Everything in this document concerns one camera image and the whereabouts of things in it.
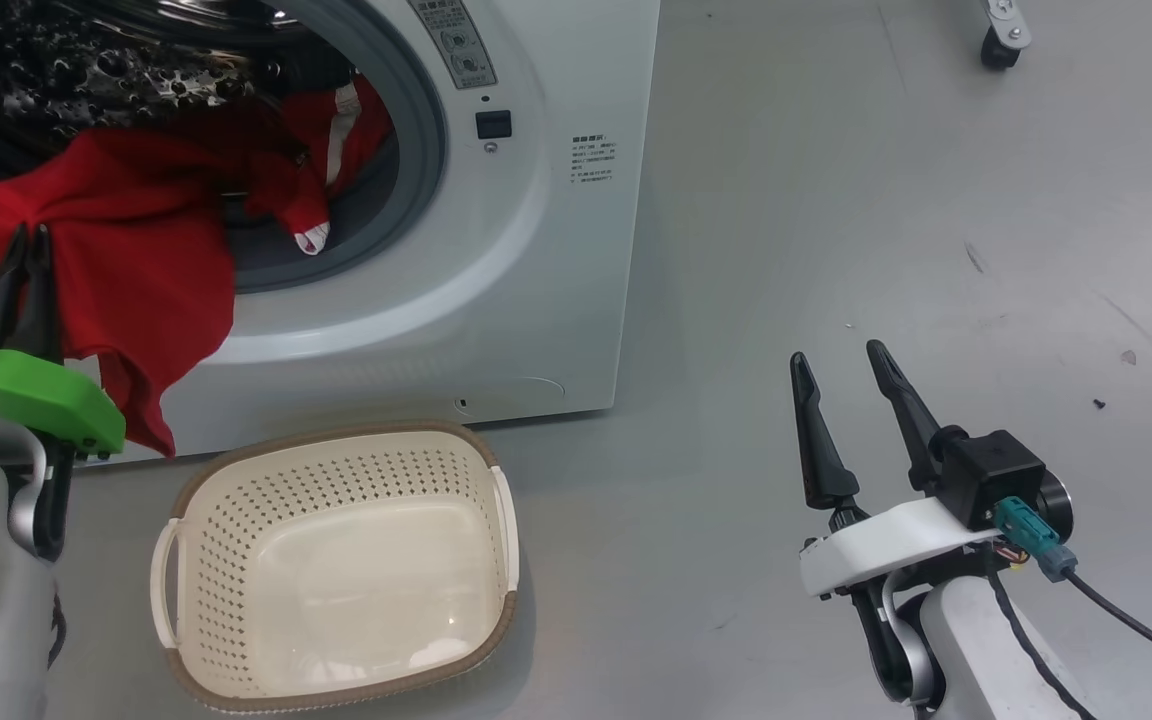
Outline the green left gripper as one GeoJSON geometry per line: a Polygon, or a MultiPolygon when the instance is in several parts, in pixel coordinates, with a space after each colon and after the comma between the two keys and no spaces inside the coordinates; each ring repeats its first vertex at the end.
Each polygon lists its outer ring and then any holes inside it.
{"type": "Polygon", "coordinates": [[[40,430],[83,454],[122,454],[126,419],[119,407],[99,382],[54,364],[65,363],[65,347],[46,225],[29,232],[20,223],[0,262],[0,347],[10,333],[13,350],[0,348],[0,419],[40,430]]]}

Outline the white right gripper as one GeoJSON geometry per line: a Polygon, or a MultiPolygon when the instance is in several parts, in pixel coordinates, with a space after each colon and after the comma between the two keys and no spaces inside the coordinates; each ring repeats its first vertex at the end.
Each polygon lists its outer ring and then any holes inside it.
{"type": "MultiPolygon", "coordinates": [[[[886,344],[869,340],[867,359],[879,391],[890,401],[896,416],[910,460],[911,488],[934,493],[941,465],[931,441],[940,424],[886,344]]],[[[835,510],[858,495],[858,479],[838,455],[806,355],[795,353],[788,366],[805,502],[809,509],[835,510]]],[[[995,526],[970,530],[937,498],[919,498],[810,543],[799,551],[799,577],[809,596],[832,593],[1000,536],[995,526]]]]}

